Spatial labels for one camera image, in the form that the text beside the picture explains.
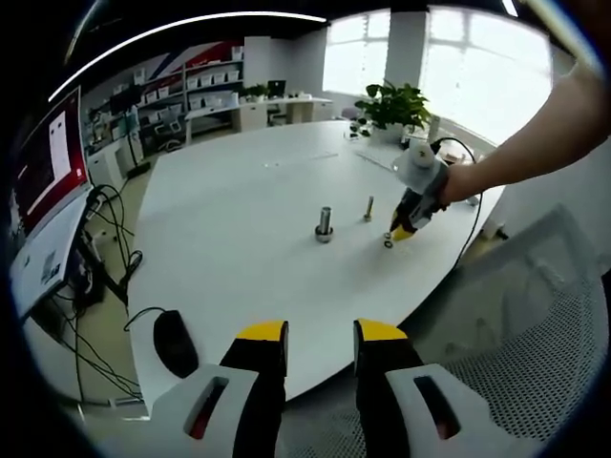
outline white shelf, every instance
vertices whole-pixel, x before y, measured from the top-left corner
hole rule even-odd
[[[180,96],[180,95],[182,95],[182,91],[179,91],[179,92],[177,92],[177,93],[170,94],[170,95],[168,95],[167,97],[158,98],[157,100],[154,100],[154,101],[152,101],[152,102],[145,103],[144,105],[136,105],[136,108],[138,108],[139,110],[142,110],[143,108],[146,108],[146,107],[148,107],[149,105],[155,105],[156,103],[159,103],[159,102],[165,102],[165,101],[167,101],[167,100],[169,100],[169,99],[171,99],[171,98],[175,98],[175,97],[178,97],[178,96]]]
[[[180,79],[182,79],[181,75],[182,75],[182,70],[177,70],[175,72],[171,72],[171,73],[165,74],[164,76],[158,76],[156,78],[144,81],[144,83],[143,84],[139,84],[139,86],[148,86],[149,84],[157,83],[158,81],[162,81],[164,79],[171,78],[172,76],[178,76],[178,77],[180,77]]]
[[[189,73],[195,70],[205,70],[205,69],[211,69],[213,67],[220,67],[222,65],[232,65],[232,64],[241,64],[241,63],[243,63],[243,60],[225,60],[224,62],[215,62],[214,64],[198,65],[197,67],[191,67],[185,70]]]
[[[243,83],[244,80],[243,79],[238,79],[236,81],[226,81],[224,83],[219,83],[219,84],[211,84],[210,86],[202,86],[200,88],[195,88],[195,89],[188,89],[187,93],[195,93],[197,91],[205,91],[207,89],[214,89],[214,88],[218,88],[219,86],[228,86],[230,84],[238,84],[238,83]]]

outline human hand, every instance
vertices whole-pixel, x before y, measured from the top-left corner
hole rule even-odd
[[[439,203],[450,205],[479,193],[473,165],[454,164],[448,168],[448,180],[439,193]]]

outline metal bolt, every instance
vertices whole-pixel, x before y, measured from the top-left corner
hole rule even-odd
[[[331,207],[323,207],[321,209],[321,223],[318,230],[321,234],[328,234],[328,228],[331,226]]]
[[[329,243],[333,237],[333,228],[331,227],[331,207],[323,207],[321,209],[321,222],[314,229],[316,240],[320,243]]]
[[[371,221],[371,210],[372,209],[373,209],[373,196],[369,196],[369,202],[367,204],[367,211],[363,215],[363,219],[366,222],[370,222]]]

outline desk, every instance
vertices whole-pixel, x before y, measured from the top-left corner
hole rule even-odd
[[[217,364],[236,335],[288,320],[286,397],[353,361],[352,321],[399,324],[453,267],[476,208],[456,203],[409,239],[384,247],[405,186],[390,171],[398,148],[345,138],[328,121],[230,135],[159,158],[137,220],[144,262],[129,286],[130,316],[180,311],[200,356]],[[502,187],[485,193],[475,233]],[[362,221],[369,196],[373,220]],[[321,207],[334,239],[314,238]],[[142,395],[179,379],[159,360],[151,311],[131,326]]]
[[[19,319],[66,278],[68,258],[87,206],[89,190],[80,193],[35,237],[28,239],[11,265],[11,290]]]
[[[193,119],[217,113],[232,112],[233,124],[238,132],[263,129],[267,126],[267,107],[269,105],[287,106],[287,124],[327,120],[331,118],[332,100],[327,98],[283,97],[267,99],[263,102],[243,103],[237,107],[201,108],[189,112],[186,121],[186,145],[191,144],[193,134]]]

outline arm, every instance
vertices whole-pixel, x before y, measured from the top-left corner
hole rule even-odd
[[[577,65],[537,114],[491,156],[475,165],[451,167],[442,202],[549,174],[586,156],[609,135],[609,101],[604,83]]]

